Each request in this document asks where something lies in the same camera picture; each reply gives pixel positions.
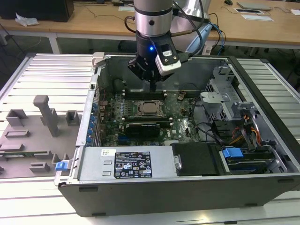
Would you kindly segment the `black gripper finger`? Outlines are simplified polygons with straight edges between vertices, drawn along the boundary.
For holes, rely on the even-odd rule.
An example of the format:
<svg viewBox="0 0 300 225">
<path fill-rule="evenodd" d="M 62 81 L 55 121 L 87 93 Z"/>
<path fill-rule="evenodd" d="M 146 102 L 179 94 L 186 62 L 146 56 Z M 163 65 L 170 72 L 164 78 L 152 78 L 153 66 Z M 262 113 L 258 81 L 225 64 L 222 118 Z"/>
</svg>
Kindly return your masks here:
<svg viewBox="0 0 300 225">
<path fill-rule="evenodd" d="M 156 90 L 156 83 L 160 79 L 160 73 L 155 62 L 136 56 L 128 62 L 127 67 L 140 80 L 149 82 L 151 92 Z"/>
<path fill-rule="evenodd" d="M 173 75 L 173 73 L 168 74 L 168 75 L 161 75 L 160 73 L 154 73 L 154 75 L 153 75 L 153 91 L 156 91 L 158 82 L 164 82 L 172 75 Z"/>
</svg>

